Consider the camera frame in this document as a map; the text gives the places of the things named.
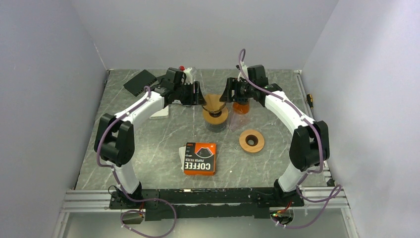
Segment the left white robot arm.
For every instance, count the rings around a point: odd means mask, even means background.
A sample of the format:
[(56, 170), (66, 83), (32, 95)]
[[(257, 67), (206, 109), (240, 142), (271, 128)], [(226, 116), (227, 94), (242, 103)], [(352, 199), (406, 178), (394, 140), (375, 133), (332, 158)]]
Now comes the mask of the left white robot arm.
[(170, 67), (162, 76), (142, 70), (124, 84), (134, 96), (142, 97), (126, 109), (105, 113), (100, 117), (94, 144), (99, 167), (110, 168), (117, 189), (124, 192), (123, 202), (136, 208), (142, 202), (142, 185), (137, 179), (131, 159), (135, 152), (134, 134), (153, 114), (173, 102), (184, 106), (205, 105), (195, 68)]

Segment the brown paper coffee filter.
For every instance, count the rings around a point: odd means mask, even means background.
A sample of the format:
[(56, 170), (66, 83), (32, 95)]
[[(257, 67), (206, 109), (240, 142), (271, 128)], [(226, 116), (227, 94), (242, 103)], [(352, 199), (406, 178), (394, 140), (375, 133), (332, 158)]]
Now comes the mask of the brown paper coffee filter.
[(210, 104), (222, 103), (222, 102), (219, 101), (220, 96), (221, 95), (218, 95), (218, 94), (206, 94), (204, 96), (204, 100), (205, 100), (206, 104), (207, 103), (210, 103)]

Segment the grey ribbed glass dripper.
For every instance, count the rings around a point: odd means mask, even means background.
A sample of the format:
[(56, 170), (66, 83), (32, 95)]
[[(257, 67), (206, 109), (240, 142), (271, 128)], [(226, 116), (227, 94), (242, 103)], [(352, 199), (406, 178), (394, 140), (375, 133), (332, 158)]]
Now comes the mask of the grey ribbed glass dripper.
[(208, 112), (211, 117), (219, 117), (222, 114), (222, 110), (225, 108), (226, 103), (217, 103), (217, 104), (210, 104), (207, 103), (206, 105), (202, 106), (203, 110)]

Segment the orange coffee filter box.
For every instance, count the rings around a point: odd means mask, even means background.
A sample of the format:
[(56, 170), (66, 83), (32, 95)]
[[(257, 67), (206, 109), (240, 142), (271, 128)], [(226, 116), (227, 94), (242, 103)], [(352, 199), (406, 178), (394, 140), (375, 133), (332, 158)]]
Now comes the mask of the orange coffee filter box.
[(214, 176), (216, 143), (188, 142), (178, 149), (181, 169), (188, 176)]

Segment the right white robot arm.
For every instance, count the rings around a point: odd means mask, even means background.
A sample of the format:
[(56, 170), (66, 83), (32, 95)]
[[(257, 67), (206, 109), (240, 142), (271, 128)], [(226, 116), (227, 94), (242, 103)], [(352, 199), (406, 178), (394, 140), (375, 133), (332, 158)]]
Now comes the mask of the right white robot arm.
[(321, 173), (323, 162), (329, 158), (328, 126), (306, 115), (286, 96), (276, 83), (270, 84), (262, 65), (237, 64), (238, 77), (228, 78), (221, 102), (243, 103), (254, 99), (274, 113), (292, 135), (289, 149), (290, 163), (276, 180), (279, 187), (273, 192), (273, 200), (284, 206), (292, 199), (292, 192), (309, 174)]

